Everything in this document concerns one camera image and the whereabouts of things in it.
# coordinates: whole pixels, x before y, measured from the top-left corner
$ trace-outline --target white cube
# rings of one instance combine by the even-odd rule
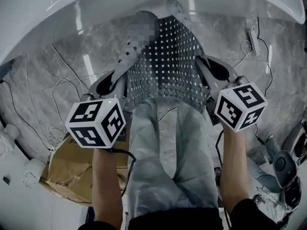
[[[82,148],[112,148],[126,124],[117,98],[73,104],[65,126]]]
[[[254,83],[221,90],[214,113],[233,131],[255,124],[268,102]]]

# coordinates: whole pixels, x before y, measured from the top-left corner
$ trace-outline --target gray marble floor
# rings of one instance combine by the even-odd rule
[[[257,18],[246,19],[218,14],[202,14],[194,19],[200,32],[198,39],[207,55],[222,59],[234,66],[245,55],[241,52],[241,42],[248,38],[247,30],[251,26],[257,29]],[[113,68],[123,38],[126,35],[127,18],[118,19],[105,24],[95,25],[83,34],[73,34],[54,42],[54,47],[71,65],[76,74],[89,87],[96,79]],[[302,117],[307,104],[307,69],[305,44],[305,26],[290,22],[260,18],[260,37],[272,46],[273,83],[267,92],[268,107],[258,123],[260,135],[266,138],[273,133],[281,145]],[[238,74],[245,75],[249,81],[254,81],[264,91],[269,75],[266,72],[267,52],[260,42],[261,54],[249,55],[236,68]],[[52,91],[60,78],[71,80],[82,93],[76,77],[61,61],[51,45],[27,53],[28,79],[35,111],[36,120],[28,93],[26,64],[24,56],[15,59],[12,70],[4,78],[12,87],[13,98],[17,111],[38,132],[25,124],[15,113],[9,88],[6,83],[0,85],[0,110],[4,119],[18,126],[21,135],[19,142],[32,157],[47,160],[50,152],[45,146],[50,144],[49,125],[64,129],[57,114],[52,99]],[[73,86],[60,82],[54,90],[54,96],[59,106],[59,113],[65,121],[71,105],[78,101],[78,95]],[[158,116],[162,117],[168,110],[178,105],[177,101],[164,100],[158,102]],[[169,113],[160,123],[161,161],[165,170],[173,175],[176,169],[176,112]],[[218,166],[215,151],[215,141],[221,126],[212,127],[209,134],[209,144],[214,163]],[[254,139],[254,127],[246,131],[248,147],[257,144]]]

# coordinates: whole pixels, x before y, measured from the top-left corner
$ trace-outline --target forearm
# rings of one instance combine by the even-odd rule
[[[224,158],[221,195],[226,210],[231,213],[241,200],[248,198],[248,168],[245,133],[233,132],[224,125]]]
[[[120,229],[123,207],[114,153],[94,150],[92,199],[96,220]]]

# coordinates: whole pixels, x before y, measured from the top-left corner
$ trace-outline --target cardboard box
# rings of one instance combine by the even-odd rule
[[[116,141],[113,148],[128,151],[129,135],[126,136],[126,141]],[[68,136],[52,156],[50,164],[45,167],[40,184],[58,196],[91,206],[93,151],[94,149],[80,148],[77,142]],[[128,155],[116,153],[115,156],[118,181],[120,188],[123,189],[128,174]]]

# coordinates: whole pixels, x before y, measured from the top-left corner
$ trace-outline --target black sleeve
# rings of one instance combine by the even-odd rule
[[[270,229],[279,230],[277,224],[263,214],[253,200],[239,202],[230,214],[231,229]]]
[[[116,230],[116,228],[106,222],[93,221],[80,226],[78,230]]]

